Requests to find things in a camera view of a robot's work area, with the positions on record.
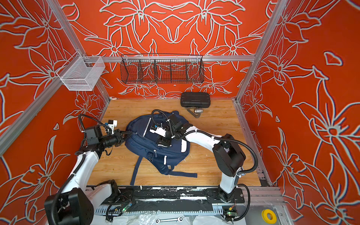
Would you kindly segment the navy blue student backpack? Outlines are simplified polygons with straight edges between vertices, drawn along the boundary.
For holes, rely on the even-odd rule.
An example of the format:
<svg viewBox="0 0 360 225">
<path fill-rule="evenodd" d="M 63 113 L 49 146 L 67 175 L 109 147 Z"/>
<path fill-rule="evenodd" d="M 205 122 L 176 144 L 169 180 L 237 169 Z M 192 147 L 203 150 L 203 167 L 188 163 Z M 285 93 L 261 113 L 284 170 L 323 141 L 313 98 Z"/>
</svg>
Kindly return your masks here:
<svg viewBox="0 0 360 225">
<path fill-rule="evenodd" d="M 132 174 L 131 185 L 135 184 L 143 159 L 148 160 L 163 175 L 197 177 L 196 173 L 174 171 L 174 167 L 189 155 L 190 142 L 167 140 L 165 137 L 150 132 L 151 127 L 161 127 L 168 131 L 167 115 L 170 113 L 180 115 L 178 111 L 161 111 L 158 114 L 140 116 L 127 125 L 126 131 L 132 131 L 133 134 L 125 141 L 125 146 L 139 156 Z"/>
</svg>

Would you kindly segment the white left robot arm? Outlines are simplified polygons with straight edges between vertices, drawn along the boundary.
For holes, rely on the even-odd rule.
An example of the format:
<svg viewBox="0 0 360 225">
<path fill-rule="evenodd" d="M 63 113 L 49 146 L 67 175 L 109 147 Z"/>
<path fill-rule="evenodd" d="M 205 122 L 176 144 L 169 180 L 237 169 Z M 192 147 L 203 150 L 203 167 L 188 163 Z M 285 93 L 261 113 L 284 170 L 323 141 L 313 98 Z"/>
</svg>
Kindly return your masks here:
<svg viewBox="0 0 360 225">
<path fill-rule="evenodd" d="M 103 152 L 122 145 L 133 134 L 119 129 L 102 134 L 101 126 L 84 130 L 84 138 L 77 153 L 76 164 L 69 177 L 56 194 L 46 198 L 44 207 L 50 225 L 89 225 L 94 211 L 107 199 L 117 198 L 120 191 L 115 180 L 100 183 L 99 187 L 86 194 L 86 186 L 95 165 Z"/>
</svg>

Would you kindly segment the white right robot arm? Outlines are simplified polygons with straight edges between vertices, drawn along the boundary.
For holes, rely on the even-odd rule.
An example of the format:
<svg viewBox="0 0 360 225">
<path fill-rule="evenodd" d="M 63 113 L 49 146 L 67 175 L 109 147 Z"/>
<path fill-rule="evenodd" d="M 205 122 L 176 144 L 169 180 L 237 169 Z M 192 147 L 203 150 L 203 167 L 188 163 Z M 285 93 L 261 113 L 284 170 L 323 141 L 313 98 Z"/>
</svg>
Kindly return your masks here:
<svg viewBox="0 0 360 225">
<path fill-rule="evenodd" d="M 243 174 L 255 171 L 258 167 L 258 158 L 254 150 L 244 142 L 234 139 L 230 134 L 217 136 L 199 130 L 189 123 L 182 123 L 176 118 L 175 114 L 171 114 L 167 122 L 174 139 L 196 143 L 212 151 L 217 166 L 222 172 L 218 196 L 226 203 L 233 200 L 235 189 L 238 186 L 238 179 Z M 253 157 L 254 164 L 250 169 L 243 169 L 246 155 L 241 147 L 247 149 Z"/>
</svg>

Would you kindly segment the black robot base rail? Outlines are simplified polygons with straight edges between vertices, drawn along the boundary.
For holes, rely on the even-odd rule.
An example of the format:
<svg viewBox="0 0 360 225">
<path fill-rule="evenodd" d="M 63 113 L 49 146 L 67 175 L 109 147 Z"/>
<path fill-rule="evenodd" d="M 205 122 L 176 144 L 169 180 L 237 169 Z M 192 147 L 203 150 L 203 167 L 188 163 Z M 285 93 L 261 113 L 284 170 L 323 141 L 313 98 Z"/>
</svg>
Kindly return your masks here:
<svg viewBox="0 0 360 225">
<path fill-rule="evenodd" d="M 205 201 L 206 203 L 226 203 L 220 197 L 217 186 L 118 186 L 120 193 L 139 201 Z"/>
</svg>

